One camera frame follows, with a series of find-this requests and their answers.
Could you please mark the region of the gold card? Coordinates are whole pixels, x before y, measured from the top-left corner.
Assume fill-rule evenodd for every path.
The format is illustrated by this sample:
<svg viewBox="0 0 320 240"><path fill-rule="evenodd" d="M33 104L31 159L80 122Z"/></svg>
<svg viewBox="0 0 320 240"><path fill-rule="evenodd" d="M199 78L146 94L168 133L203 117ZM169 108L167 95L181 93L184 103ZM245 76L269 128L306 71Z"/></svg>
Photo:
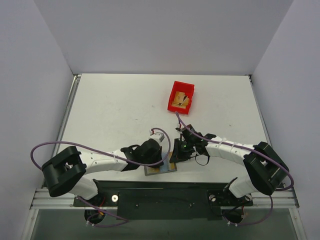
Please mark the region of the gold card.
<svg viewBox="0 0 320 240"><path fill-rule="evenodd" d="M177 166L174 162L170 162L170 159L173 155L173 152L171 151L169 154L168 154L168 157L167 157L167 171L168 172L176 172L177 171Z"/></svg>
<svg viewBox="0 0 320 240"><path fill-rule="evenodd" d="M152 168L152 167L149 167L149 168L148 168L148 172L149 172L150 174L158 174L160 171L161 171L160 168Z"/></svg>

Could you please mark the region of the grey card holder wallet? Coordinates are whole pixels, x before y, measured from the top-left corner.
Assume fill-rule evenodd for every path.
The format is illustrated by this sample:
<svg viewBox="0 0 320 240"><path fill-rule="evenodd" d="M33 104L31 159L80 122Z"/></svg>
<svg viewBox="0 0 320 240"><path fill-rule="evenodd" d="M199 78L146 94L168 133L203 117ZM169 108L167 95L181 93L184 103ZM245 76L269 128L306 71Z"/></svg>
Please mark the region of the grey card holder wallet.
<svg viewBox="0 0 320 240"><path fill-rule="evenodd" d="M160 167L160 172L158 174L150 174L149 173L149 168L151 167L144 167L144 174L145 176L152 176L152 175L159 175L159 174L165 174L165 173L172 173L172 172L168 172L168 167L167 167L167 158L163 161L163 165L161 165Z"/></svg>

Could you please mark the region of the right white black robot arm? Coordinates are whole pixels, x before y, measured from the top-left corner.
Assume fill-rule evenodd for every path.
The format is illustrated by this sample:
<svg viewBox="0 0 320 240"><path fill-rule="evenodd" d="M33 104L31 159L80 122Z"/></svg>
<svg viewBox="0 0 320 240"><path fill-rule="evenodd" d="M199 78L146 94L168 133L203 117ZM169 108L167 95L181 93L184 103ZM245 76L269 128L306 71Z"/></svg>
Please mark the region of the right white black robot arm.
<svg viewBox="0 0 320 240"><path fill-rule="evenodd" d="M260 192L272 195L289 173L289 168L266 142L240 144L215 134L202 135L191 124L177 129L170 163L180 163L192 157L222 158L245 167L247 176L235 177L224 188L224 201L236 204L242 197Z"/></svg>

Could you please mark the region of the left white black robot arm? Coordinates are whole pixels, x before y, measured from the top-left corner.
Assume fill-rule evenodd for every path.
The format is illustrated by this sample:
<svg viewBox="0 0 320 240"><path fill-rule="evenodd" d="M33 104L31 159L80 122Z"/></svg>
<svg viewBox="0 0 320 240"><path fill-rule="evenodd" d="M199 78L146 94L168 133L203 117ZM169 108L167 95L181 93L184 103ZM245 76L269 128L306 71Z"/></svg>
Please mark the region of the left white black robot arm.
<svg viewBox="0 0 320 240"><path fill-rule="evenodd" d="M69 146L45 162L42 167L45 183L51 197L66 193L80 196L90 205L97 206L103 200L98 183L84 175L117 171L133 171L140 166L153 168L163 165L162 140L149 137L142 145L123 147L107 155L93 151L79 151Z"/></svg>

